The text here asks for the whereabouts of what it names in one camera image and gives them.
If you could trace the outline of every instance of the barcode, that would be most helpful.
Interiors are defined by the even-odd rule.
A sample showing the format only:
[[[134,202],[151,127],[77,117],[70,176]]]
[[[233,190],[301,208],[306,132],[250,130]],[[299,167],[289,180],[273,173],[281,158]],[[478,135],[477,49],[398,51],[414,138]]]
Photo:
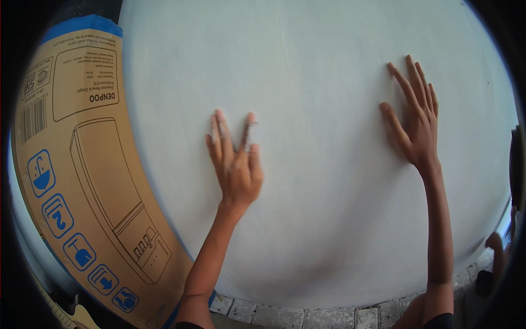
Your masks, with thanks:
[[[46,97],[32,102],[22,112],[22,143],[47,127]]]

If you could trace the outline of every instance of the black sleeve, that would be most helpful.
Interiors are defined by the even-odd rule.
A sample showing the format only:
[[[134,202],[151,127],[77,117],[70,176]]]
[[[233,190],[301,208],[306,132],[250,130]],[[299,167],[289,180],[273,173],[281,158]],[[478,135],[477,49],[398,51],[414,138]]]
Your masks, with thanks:
[[[203,329],[203,327],[190,322],[177,322],[175,324],[175,329]]]
[[[435,316],[422,329],[453,329],[453,314],[444,313]]]

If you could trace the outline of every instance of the wall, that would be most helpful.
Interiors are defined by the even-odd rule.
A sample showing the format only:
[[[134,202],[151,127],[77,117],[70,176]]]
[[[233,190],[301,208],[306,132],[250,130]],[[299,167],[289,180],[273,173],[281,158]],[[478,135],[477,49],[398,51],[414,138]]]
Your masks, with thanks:
[[[378,104],[404,103],[386,63],[422,63],[440,103],[438,153],[456,267],[510,196],[511,84],[461,1],[124,2],[124,84],[155,197],[196,257],[221,193],[204,135],[216,108],[236,144],[248,111],[266,175],[216,289],[267,305],[381,302],[425,288],[418,172],[386,142]]]

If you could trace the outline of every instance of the cardboard box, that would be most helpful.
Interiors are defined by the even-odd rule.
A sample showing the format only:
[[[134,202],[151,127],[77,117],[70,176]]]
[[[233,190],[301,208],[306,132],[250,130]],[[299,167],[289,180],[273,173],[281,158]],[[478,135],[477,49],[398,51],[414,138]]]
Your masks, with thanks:
[[[121,58],[122,30],[108,19],[52,27],[18,100],[13,158],[35,226],[66,271],[134,326],[168,328],[192,261],[135,149]]]

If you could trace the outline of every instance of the background person's hand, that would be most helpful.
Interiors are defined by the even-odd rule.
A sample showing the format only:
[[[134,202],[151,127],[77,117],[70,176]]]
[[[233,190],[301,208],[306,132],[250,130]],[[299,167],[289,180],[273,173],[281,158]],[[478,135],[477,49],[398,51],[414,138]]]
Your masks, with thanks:
[[[392,137],[406,157],[420,174],[440,166],[437,156],[438,102],[433,86],[426,83],[420,63],[413,63],[411,56],[406,57],[409,71],[408,81],[392,64],[387,67],[398,80],[408,102],[407,128],[402,128],[396,113],[388,103],[381,103],[380,109],[392,129]]]
[[[236,220],[257,199],[263,183],[259,146],[251,143],[255,119],[254,113],[248,114],[237,153],[221,110],[216,110],[212,116],[211,134],[206,135],[206,144],[223,192],[220,208],[232,213]]]

